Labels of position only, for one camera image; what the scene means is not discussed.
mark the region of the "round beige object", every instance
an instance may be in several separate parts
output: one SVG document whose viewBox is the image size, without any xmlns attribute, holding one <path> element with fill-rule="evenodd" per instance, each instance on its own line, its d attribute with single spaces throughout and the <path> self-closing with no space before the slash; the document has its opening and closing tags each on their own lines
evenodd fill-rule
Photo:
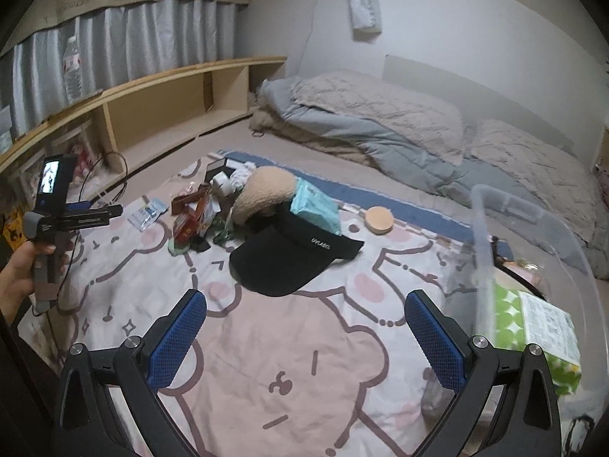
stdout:
<svg viewBox="0 0 609 457">
<path fill-rule="evenodd" d="M 366 211 L 365 222 L 372 233 L 383 235 L 394 227 L 394 215 L 387 208 L 373 206 Z"/>
</svg>

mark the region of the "small white and blue packet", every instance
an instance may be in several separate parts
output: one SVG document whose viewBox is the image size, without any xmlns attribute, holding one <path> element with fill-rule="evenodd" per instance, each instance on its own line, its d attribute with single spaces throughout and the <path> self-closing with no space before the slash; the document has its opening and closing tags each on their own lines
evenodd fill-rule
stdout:
<svg viewBox="0 0 609 457">
<path fill-rule="evenodd" d="M 339 207 L 312 183 L 298 178 L 290 212 L 334 235 L 341 235 Z"/>
<path fill-rule="evenodd" d="M 139 208 L 138 211 L 131 214 L 127 220 L 140 232 L 144 232 L 168 209 L 168 205 L 155 197 L 143 208 Z"/>
</svg>

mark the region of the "clear plastic storage bin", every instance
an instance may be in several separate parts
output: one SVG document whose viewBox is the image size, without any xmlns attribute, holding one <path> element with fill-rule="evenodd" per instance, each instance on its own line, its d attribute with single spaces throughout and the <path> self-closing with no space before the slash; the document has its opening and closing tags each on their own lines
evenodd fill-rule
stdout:
<svg viewBox="0 0 609 457">
<path fill-rule="evenodd" d="M 475 333 L 485 335 L 491 343 L 494 340 L 494 265 L 489 236 L 497 236 L 507 241 L 515 259 L 538 267 L 541 292 L 550 304 L 569 313 L 575 326 L 582 380 L 577 393 L 561 398 L 561 412 L 567 412 L 562 415 L 574 417 L 586 411 L 596 412 L 590 415 L 598 417 L 609 391 L 607 327 L 595 279 L 576 236 L 560 218 L 502 190 L 477 185 L 471 191 L 471 202 Z"/>
</svg>

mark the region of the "bear ear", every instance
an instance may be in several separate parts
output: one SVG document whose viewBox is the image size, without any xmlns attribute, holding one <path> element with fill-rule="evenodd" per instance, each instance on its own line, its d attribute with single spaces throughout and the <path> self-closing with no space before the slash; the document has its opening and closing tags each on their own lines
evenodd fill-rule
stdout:
<svg viewBox="0 0 609 457">
<path fill-rule="evenodd" d="M 387 376 L 389 356 L 376 334 L 366 326 L 356 326 L 347 335 L 349 369 L 361 382 L 380 383 Z"/>
</svg>

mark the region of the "silver screw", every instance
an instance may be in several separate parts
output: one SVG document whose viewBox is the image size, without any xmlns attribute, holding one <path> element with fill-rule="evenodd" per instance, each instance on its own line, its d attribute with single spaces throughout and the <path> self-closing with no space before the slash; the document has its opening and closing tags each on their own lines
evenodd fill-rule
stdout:
<svg viewBox="0 0 609 457">
<path fill-rule="evenodd" d="M 140 337 L 138 337 L 137 335 L 133 335 L 127 340 L 125 340 L 124 344 L 127 348 L 136 348 L 141 341 L 142 339 Z"/>
<path fill-rule="evenodd" d="M 72 356 L 77 356 L 82 352 L 83 347 L 83 344 L 74 344 L 72 347 L 70 347 L 70 353 Z"/>
<path fill-rule="evenodd" d="M 530 344 L 529 351 L 534 356 L 540 356 L 541 354 L 543 354 L 543 349 L 537 344 Z"/>
<path fill-rule="evenodd" d="M 477 348 L 487 348 L 488 347 L 488 340 L 486 340 L 485 337 L 481 336 L 481 335 L 476 335 L 473 340 L 472 343 L 477 347 Z"/>
</svg>

